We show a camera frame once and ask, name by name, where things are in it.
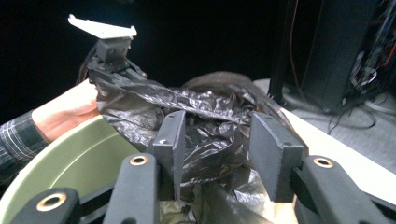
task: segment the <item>person's hand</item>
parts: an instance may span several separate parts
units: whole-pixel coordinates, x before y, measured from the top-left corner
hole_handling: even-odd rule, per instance
[[[99,115],[96,95],[96,87],[85,80],[34,110],[33,122],[46,141],[52,142],[85,120]]]

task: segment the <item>plastic bag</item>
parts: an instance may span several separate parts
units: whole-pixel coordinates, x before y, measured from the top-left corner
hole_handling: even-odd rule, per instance
[[[229,84],[198,83],[192,87],[198,91],[171,90],[155,81],[132,81],[119,74],[98,74],[91,80],[99,92],[100,113],[139,150],[154,139],[167,114],[181,109],[188,112],[181,199],[191,207],[198,223],[267,223],[258,212],[266,203],[262,197],[265,190],[247,164],[250,113],[258,107],[268,111],[272,105],[265,102],[271,99],[252,91],[253,84],[246,77],[224,72],[220,76],[237,79]],[[184,210],[186,216],[180,222],[191,217]],[[214,222],[219,211],[230,220]]]

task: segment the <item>gray carpet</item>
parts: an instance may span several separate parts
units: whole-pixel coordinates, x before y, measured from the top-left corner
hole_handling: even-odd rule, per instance
[[[268,92],[269,79],[257,80],[254,83],[265,93]],[[387,93],[379,95],[373,103],[381,107],[396,109],[396,100]],[[288,108],[288,110],[323,132],[330,132],[330,135],[338,141],[396,174],[395,115],[377,112],[365,105],[354,108],[341,118],[295,107]],[[375,125],[369,128],[374,120]]]

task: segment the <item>plaid shirt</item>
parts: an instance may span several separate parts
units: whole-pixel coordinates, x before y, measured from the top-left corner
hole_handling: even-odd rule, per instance
[[[48,143],[32,120],[32,111],[0,127],[0,184],[14,176]]]

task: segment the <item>trash can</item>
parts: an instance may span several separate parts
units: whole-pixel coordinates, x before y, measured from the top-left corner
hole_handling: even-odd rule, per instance
[[[46,189],[72,188],[81,198],[111,184],[122,160],[137,152],[102,116],[80,124],[20,171],[0,201],[0,223],[9,223],[31,198]]]

